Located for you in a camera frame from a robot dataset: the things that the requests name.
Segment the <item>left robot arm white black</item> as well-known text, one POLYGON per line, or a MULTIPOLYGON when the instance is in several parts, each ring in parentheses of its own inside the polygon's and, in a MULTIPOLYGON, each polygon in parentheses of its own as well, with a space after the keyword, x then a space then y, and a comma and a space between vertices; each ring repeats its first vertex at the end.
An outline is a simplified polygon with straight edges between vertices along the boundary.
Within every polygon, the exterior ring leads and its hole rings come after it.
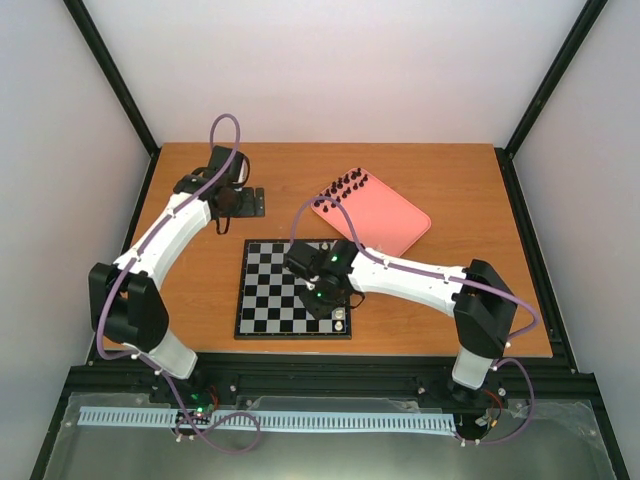
POLYGON ((263 194, 247 186, 250 161, 237 148, 215 145, 209 162, 180 179, 159 217, 113 263, 97 263, 88 276, 96 348, 124 346, 126 354, 173 377, 172 388, 186 402, 201 400, 208 378, 195 369, 196 353, 171 331, 161 298, 162 284, 187 245, 209 224, 219 235, 233 218, 260 217, 263 194))

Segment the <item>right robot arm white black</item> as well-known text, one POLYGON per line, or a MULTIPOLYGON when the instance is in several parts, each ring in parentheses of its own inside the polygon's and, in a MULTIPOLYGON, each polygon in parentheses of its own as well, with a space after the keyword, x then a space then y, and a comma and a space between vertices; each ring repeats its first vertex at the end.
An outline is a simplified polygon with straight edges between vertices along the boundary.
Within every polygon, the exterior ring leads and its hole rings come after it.
POLYGON ((467 267, 429 265, 387 256, 348 240, 313 247, 295 240, 283 267, 305 286, 299 298, 317 320, 351 297, 388 295, 427 306, 455 322, 459 350, 451 374, 433 382, 437 399, 478 405, 486 376, 507 347, 517 305, 493 267, 474 260, 467 267))

